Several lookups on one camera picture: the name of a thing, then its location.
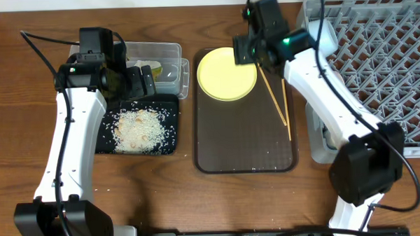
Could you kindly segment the left wooden chopstick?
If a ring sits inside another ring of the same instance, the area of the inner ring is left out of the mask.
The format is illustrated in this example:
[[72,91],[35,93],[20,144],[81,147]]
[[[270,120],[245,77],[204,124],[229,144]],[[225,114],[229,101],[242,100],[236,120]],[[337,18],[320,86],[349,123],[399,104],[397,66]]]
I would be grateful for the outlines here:
[[272,88],[271,88],[271,87],[270,87],[270,85],[269,85],[269,82],[268,82],[268,80],[267,80],[267,77],[266,77],[266,75],[265,75],[265,73],[264,73],[263,69],[262,69],[261,67],[259,67],[259,66],[258,66],[258,70],[259,70],[259,72],[260,72],[260,74],[261,74],[261,76],[262,76],[262,79],[263,79],[263,81],[264,81],[264,84],[265,84],[265,86],[266,86],[266,88],[267,88],[267,90],[268,90],[269,96],[271,97],[271,99],[272,99],[272,101],[273,101],[273,104],[274,104],[274,106],[276,107],[276,110],[277,110],[277,112],[278,112],[278,114],[279,114],[279,117],[280,117],[280,119],[281,119],[281,121],[282,121],[283,125],[284,125],[285,127],[287,127],[287,126],[288,126],[288,122],[286,122],[286,119],[284,118],[284,115],[283,115],[283,113],[282,113],[281,107],[280,107],[280,106],[278,105],[278,103],[277,103],[277,99],[276,99],[276,97],[275,97],[275,95],[274,95],[274,92],[272,91]]

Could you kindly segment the white round bowl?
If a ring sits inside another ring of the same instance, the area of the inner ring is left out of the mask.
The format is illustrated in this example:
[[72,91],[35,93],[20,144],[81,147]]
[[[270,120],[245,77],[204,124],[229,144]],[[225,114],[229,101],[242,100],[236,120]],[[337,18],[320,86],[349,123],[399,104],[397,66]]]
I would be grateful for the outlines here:
[[326,146],[330,150],[337,150],[337,146],[335,144],[335,141],[334,141],[333,136],[331,135],[329,129],[326,126],[323,126],[322,132],[323,132],[323,138],[325,140]]

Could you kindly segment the right wooden chopstick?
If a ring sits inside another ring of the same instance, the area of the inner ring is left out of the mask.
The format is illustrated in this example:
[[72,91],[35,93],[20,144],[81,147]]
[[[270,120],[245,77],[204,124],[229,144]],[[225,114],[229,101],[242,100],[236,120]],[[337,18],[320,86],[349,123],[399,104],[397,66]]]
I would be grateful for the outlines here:
[[290,118],[289,118],[289,109],[288,109],[288,104],[287,104],[287,96],[286,96],[286,86],[285,86],[285,80],[281,79],[281,87],[283,90],[283,104],[286,110],[286,124],[288,127],[288,139],[289,141],[292,141],[292,136],[291,136],[291,122],[290,122]]

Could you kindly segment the clear plastic waste bin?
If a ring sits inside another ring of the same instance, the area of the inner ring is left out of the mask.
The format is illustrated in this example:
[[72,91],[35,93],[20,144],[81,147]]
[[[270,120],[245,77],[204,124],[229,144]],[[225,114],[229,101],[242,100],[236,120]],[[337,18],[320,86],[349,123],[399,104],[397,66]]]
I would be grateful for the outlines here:
[[[176,95],[179,99],[185,99],[188,96],[190,68],[188,60],[182,58],[181,54],[182,48],[177,43],[128,41],[126,43],[125,79],[128,83],[127,68],[133,67],[136,61],[157,61],[162,65],[163,72],[157,81],[154,81],[157,93],[153,96],[171,94]],[[134,100],[127,99],[127,85],[125,89],[121,100]]]

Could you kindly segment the yellow round plate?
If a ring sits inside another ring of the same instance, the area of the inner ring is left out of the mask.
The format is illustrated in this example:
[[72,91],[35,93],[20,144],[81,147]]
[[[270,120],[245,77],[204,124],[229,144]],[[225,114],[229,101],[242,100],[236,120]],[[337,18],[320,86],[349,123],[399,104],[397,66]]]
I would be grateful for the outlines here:
[[235,64],[234,49],[209,51],[197,66],[199,87],[210,97],[230,102],[247,96],[257,80],[254,64]]

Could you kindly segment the grey plastic dishwasher rack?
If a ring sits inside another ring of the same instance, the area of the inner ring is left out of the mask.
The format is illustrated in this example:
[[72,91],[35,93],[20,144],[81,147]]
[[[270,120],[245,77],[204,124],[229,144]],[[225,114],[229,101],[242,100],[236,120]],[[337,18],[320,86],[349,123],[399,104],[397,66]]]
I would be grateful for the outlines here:
[[306,0],[297,27],[325,12],[338,49],[327,60],[383,122],[404,129],[406,158],[420,158],[420,0]]

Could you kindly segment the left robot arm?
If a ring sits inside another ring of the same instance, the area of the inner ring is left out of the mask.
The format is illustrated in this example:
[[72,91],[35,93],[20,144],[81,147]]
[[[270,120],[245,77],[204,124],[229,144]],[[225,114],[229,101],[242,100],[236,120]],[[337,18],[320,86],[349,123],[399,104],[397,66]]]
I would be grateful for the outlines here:
[[52,68],[57,119],[48,163],[30,203],[15,207],[22,236],[139,236],[114,225],[94,204],[92,167],[99,125],[109,106],[152,97],[150,67],[126,65],[126,44],[102,27],[80,29],[79,51]]

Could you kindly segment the wooden chopstick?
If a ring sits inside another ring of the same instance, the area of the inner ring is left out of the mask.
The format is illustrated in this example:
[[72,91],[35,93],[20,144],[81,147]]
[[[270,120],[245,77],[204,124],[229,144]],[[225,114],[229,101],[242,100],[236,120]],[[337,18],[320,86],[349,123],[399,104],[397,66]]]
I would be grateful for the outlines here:
[[288,104],[287,104],[287,96],[286,96],[286,86],[285,86],[285,80],[281,79],[281,87],[283,90],[283,104],[286,110],[286,124],[288,127],[288,139],[289,141],[292,141],[292,136],[291,136],[291,122],[290,122],[290,118],[289,118],[289,109],[288,109]]
[[268,90],[269,96],[271,97],[271,99],[272,99],[272,101],[273,101],[273,104],[274,104],[274,106],[276,107],[276,110],[277,110],[277,112],[278,112],[278,114],[279,114],[279,117],[280,117],[280,119],[281,119],[281,121],[282,121],[283,125],[284,125],[285,127],[287,127],[287,126],[288,126],[288,122],[286,122],[286,119],[284,118],[284,115],[283,115],[283,113],[282,113],[281,107],[280,107],[280,106],[278,105],[278,103],[277,103],[277,99],[276,99],[276,97],[275,97],[275,95],[274,95],[274,92],[272,91],[272,88],[271,88],[271,87],[270,87],[270,85],[269,85],[269,82],[268,82],[268,80],[267,80],[267,77],[266,77],[266,75],[265,75],[265,73],[264,73],[263,69],[262,69],[261,67],[259,67],[259,66],[258,66],[258,70],[259,70],[259,72],[260,72],[260,74],[261,74],[261,76],[262,76],[262,79],[263,79],[263,81],[264,81],[264,84],[265,84],[265,86],[266,86],[266,88],[267,88],[267,90]]

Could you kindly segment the dark brown serving tray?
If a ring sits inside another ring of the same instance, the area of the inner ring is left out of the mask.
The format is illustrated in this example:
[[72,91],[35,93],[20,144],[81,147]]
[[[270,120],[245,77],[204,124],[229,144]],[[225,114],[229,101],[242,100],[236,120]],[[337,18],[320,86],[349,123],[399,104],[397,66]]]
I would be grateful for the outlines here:
[[[264,71],[284,118],[279,75]],[[289,172],[298,162],[291,87],[286,86],[292,141],[260,72],[247,96],[222,102],[194,84],[193,161],[206,174]]]

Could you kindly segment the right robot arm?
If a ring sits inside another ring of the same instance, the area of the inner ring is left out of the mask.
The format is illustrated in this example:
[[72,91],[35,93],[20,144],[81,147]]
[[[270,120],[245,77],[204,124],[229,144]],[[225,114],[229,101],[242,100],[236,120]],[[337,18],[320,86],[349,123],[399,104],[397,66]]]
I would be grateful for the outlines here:
[[403,129],[365,109],[328,64],[338,45],[327,19],[292,31],[277,0],[247,1],[243,18],[248,34],[233,39],[235,62],[280,69],[328,128],[337,149],[329,171],[337,204],[327,233],[376,236],[368,221],[408,166]]

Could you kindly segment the light blue bowl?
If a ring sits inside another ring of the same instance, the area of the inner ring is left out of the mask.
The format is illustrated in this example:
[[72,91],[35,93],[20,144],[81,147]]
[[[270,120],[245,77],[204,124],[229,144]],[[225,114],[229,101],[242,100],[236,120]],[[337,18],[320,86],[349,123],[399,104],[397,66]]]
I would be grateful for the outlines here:
[[321,33],[318,46],[321,53],[325,57],[328,57],[338,49],[337,36],[333,26],[328,20],[323,20],[321,31],[319,31],[319,27],[320,20],[314,20],[307,24],[307,30],[315,41],[317,41],[319,32]]

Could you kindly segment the green snack wrapper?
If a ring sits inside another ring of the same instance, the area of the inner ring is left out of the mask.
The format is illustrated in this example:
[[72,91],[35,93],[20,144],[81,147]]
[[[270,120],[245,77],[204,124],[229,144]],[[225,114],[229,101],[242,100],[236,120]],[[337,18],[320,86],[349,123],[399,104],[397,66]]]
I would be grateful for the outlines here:
[[150,69],[152,71],[153,79],[156,82],[163,72],[162,65],[157,61],[152,61]]

